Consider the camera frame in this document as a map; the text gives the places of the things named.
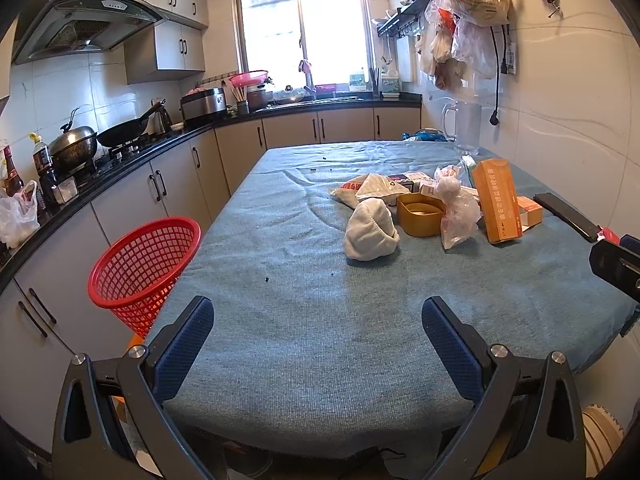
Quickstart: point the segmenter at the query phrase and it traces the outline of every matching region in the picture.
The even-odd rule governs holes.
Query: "small orange box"
[[[544,210],[538,202],[533,202],[532,199],[526,196],[519,196],[518,206],[520,208],[520,223],[522,224],[523,232],[542,222]]]
[[[472,173],[489,243],[520,238],[522,222],[509,162],[502,158],[482,160]]]

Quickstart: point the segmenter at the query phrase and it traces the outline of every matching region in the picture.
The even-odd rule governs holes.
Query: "red basket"
[[[266,70],[253,70],[252,72],[233,75],[229,78],[229,81],[236,88],[242,88],[244,86],[261,85],[267,81],[268,75],[269,72]]]
[[[149,222],[113,244],[89,275],[89,297],[141,338],[200,245],[200,226],[182,217]]]

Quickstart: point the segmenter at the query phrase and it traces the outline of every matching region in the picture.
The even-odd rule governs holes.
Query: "white cloth hat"
[[[368,262],[396,250],[400,237],[391,211],[379,198],[360,202],[347,224],[344,254],[352,260]]]

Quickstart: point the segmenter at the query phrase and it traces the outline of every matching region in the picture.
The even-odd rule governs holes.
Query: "glass mug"
[[[447,132],[445,117],[449,110],[456,113],[456,128],[453,136]],[[482,106],[477,103],[455,101],[442,109],[442,131],[447,139],[452,139],[456,151],[461,155],[477,155],[480,150],[480,119]]]

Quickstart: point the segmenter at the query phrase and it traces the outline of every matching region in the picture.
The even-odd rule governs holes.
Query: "blue gripper pad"
[[[190,307],[193,309],[191,313],[188,312]],[[213,319],[211,302],[207,298],[197,296],[175,323],[162,329],[171,330],[177,326],[178,332],[167,344],[154,366],[152,393],[158,402],[173,399],[178,394],[184,378],[211,332]],[[161,337],[162,330],[156,339]]]
[[[624,235],[620,238],[620,246],[632,253],[640,254],[640,240],[631,235]]]
[[[422,305],[422,327],[458,393],[475,404],[484,396],[482,368],[433,298]]]

